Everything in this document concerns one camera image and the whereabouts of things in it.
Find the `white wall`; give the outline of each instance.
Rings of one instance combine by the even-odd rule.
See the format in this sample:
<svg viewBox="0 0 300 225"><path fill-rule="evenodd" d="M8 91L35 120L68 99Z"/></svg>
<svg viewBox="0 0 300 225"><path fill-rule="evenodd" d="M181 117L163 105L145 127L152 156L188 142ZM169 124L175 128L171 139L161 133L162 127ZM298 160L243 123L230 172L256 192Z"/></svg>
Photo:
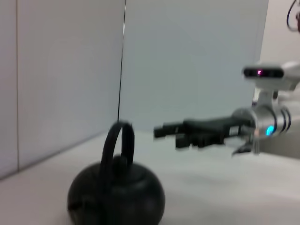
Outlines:
<svg viewBox="0 0 300 225"><path fill-rule="evenodd" d="M17 171L16 0L0 1L0 177Z"/></svg>
<svg viewBox="0 0 300 225"><path fill-rule="evenodd" d="M163 122L251 104L241 75L259 60L267 0L127 0L120 117Z"/></svg>
<svg viewBox="0 0 300 225"><path fill-rule="evenodd" d="M269 7L264 30L261 61L284 63L300 60L300 34L290 32L286 26L286 15L292 0L269 0ZM295 15L300 7L291 12L290 22L297 26ZM261 142L262 151L300 158L299 133L285 135L270 141Z"/></svg>
<svg viewBox="0 0 300 225"><path fill-rule="evenodd" d="M21 167L116 121L124 0L20 0Z"/></svg>

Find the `black kettle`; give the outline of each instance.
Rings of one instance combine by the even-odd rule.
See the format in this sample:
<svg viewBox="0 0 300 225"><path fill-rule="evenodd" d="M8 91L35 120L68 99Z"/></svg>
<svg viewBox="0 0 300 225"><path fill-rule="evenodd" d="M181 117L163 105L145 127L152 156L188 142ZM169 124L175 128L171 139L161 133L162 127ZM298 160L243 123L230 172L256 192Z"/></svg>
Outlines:
<svg viewBox="0 0 300 225"><path fill-rule="evenodd" d="M114 148L122 132L122 153ZM135 134L130 124L110 129L102 160L74 179L67 210L75 225L158 225L165 211L165 194L154 173L133 163Z"/></svg>

